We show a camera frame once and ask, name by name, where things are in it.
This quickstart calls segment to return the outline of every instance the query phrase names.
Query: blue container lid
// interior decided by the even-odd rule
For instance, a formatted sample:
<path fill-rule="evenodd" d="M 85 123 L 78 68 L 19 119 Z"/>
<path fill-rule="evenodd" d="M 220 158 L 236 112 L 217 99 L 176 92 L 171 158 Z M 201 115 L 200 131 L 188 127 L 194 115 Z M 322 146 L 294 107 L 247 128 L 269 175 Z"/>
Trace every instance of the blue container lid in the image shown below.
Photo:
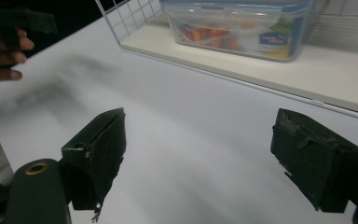
<path fill-rule="evenodd" d="M 160 0 L 166 7 L 198 7 L 202 9 L 269 8 L 279 7 L 283 13 L 294 13 L 310 8 L 312 0 Z"/>

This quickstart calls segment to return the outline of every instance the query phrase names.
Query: food inside container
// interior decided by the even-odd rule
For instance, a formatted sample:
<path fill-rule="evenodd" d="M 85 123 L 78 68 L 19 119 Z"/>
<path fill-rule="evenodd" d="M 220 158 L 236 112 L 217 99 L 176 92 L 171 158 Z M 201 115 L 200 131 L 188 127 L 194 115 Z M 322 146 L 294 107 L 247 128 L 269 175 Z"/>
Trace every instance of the food inside container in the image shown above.
<path fill-rule="evenodd" d="M 299 53 L 303 35 L 312 28 L 309 15 L 317 6 L 312 0 L 161 0 L 161 4 L 179 44 L 279 62 Z"/>

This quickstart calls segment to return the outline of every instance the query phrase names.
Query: white tabletop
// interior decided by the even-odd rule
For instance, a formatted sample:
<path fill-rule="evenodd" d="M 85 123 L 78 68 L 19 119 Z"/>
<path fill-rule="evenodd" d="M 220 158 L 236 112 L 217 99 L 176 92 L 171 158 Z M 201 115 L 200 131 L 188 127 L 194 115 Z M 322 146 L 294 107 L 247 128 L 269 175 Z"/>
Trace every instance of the white tabletop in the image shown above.
<path fill-rule="evenodd" d="M 124 107 L 127 152 L 100 223 L 351 223 L 314 211 L 270 153 L 279 108 L 358 145 L 358 119 L 120 50 L 96 21 L 0 84 L 0 141 L 14 170 L 61 158 L 98 114 Z M 72 211 L 90 223 L 91 211 Z"/>

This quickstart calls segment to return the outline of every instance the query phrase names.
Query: label on container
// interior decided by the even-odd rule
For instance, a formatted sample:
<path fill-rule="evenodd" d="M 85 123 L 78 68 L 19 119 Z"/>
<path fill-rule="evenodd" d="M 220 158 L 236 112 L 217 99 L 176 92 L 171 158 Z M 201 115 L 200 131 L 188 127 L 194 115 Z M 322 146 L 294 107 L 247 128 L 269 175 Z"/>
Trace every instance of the label on container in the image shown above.
<path fill-rule="evenodd" d="M 277 32 L 267 32 L 260 35 L 261 45 L 283 46 L 289 43 L 289 35 Z"/>

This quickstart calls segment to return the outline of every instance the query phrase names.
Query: wire shelf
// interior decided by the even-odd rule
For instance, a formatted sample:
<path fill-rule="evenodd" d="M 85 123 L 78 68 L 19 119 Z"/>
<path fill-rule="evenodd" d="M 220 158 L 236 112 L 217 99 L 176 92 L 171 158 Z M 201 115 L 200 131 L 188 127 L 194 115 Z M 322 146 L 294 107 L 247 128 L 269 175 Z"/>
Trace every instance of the wire shelf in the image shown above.
<path fill-rule="evenodd" d="M 162 13 L 159 0 L 112 0 L 114 7 L 108 9 L 95 1 L 119 45 Z M 358 0 L 329 0 L 315 30 L 313 45 L 358 49 Z"/>

